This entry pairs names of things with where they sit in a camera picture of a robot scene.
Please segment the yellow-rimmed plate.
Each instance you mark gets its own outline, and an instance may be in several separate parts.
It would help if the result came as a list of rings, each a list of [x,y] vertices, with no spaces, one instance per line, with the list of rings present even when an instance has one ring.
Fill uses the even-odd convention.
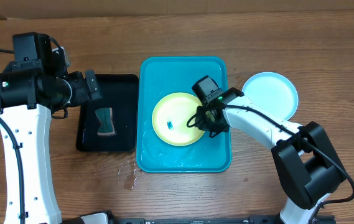
[[[188,120],[196,113],[200,100],[189,93],[171,93],[163,97],[152,112],[152,127],[157,136],[173,146],[187,146],[198,141],[205,131],[189,128]]]

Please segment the light blue plate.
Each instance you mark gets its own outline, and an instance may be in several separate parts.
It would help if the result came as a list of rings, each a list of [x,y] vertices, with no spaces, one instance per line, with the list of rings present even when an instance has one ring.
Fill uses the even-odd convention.
[[[293,83],[275,72],[261,72],[250,77],[242,92],[272,115],[289,120],[296,113],[299,95]]]

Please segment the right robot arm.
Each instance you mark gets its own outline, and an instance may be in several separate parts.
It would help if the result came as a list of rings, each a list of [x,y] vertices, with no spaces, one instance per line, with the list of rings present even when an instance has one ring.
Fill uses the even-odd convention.
[[[287,195],[278,223],[327,223],[318,216],[347,174],[327,133],[315,122],[306,125],[277,118],[255,105],[242,92],[199,96],[201,105],[188,127],[210,136],[239,129],[271,151],[279,181]]]

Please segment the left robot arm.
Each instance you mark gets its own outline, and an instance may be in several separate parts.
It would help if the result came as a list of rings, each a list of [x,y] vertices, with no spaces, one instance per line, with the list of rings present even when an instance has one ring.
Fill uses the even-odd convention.
[[[0,132],[6,166],[5,223],[61,223],[49,153],[52,115],[101,97],[93,70],[0,73]]]

